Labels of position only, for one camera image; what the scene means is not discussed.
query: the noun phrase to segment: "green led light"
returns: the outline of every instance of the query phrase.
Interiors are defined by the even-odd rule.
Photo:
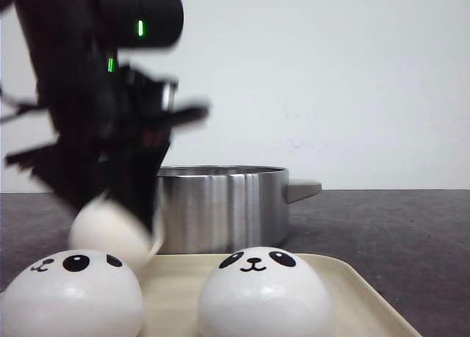
[[[137,34],[139,35],[139,37],[145,36],[145,27],[143,20],[138,20],[137,22]]]
[[[115,71],[115,59],[113,57],[108,58],[108,72],[112,73]]]

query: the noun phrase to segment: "pot handle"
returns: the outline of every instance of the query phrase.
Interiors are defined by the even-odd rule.
[[[290,179],[287,188],[287,202],[294,203],[319,194],[322,184],[318,181],[307,181],[304,179]]]

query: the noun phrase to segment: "black eye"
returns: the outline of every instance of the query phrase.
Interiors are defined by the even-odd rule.
[[[287,266],[287,267],[295,266],[295,260],[289,255],[282,253],[280,251],[272,251],[270,253],[270,257],[272,260],[276,261],[278,264],[281,264],[282,266]]]
[[[123,263],[113,255],[106,255],[106,262],[114,267],[123,266]]]
[[[238,253],[234,253],[227,257],[222,263],[219,265],[220,269],[225,269],[227,266],[232,265],[235,261],[243,256],[243,252],[239,251]]]
[[[62,262],[64,269],[70,272],[80,272],[88,267],[90,259],[85,255],[69,256]]]

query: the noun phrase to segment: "tray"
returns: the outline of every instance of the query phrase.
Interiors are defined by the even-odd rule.
[[[335,258],[298,254],[322,278],[336,310],[338,337],[408,337],[420,334],[350,265]],[[227,255],[156,256],[140,273],[145,321],[139,337],[198,337],[198,295]]]

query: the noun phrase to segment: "pot rim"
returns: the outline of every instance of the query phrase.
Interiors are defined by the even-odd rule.
[[[171,171],[181,170],[185,174],[172,174]],[[169,171],[169,174],[160,174],[161,172]],[[161,166],[158,176],[160,178],[194,178],[194,177],[226,177],[233,175],[247,175],[247,174],[270,174],[287,171],[285,167],[275,166],[250,166],[250,165],[181,165],[181,166]]]

